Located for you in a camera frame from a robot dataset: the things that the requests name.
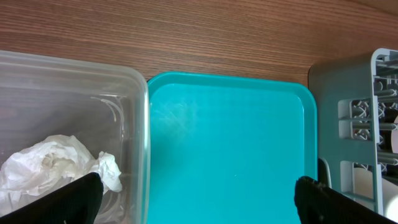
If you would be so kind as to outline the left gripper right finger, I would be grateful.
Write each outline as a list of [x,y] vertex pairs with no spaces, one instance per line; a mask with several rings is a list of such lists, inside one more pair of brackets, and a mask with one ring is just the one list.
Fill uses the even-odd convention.
[[295,183],[301,224],[397,224],[308,176]]

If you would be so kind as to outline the white cup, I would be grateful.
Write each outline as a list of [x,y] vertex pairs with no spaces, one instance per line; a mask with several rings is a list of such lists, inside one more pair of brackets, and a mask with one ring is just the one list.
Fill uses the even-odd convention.
[[[354,169],[354,192],[373,198],[373,174],[363,168]],[[382,202],[384,216],[397,222],[397,185],[382,178]]]

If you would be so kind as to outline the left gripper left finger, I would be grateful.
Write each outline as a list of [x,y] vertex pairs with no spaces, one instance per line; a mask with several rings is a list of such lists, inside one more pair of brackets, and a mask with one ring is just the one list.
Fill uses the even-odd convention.
[[103,191],[100,175],[92,172],[1,217],[1,223],[94,224]]

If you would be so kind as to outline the white tissue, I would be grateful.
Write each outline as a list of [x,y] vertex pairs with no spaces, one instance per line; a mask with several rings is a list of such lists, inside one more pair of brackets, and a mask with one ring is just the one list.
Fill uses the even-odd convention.
[[1,216],[91,172],[99,174],[104,192],[122,191],[115,157],[101,151],[95,159],[75,136],[49,136],[15,152],[1,166]]

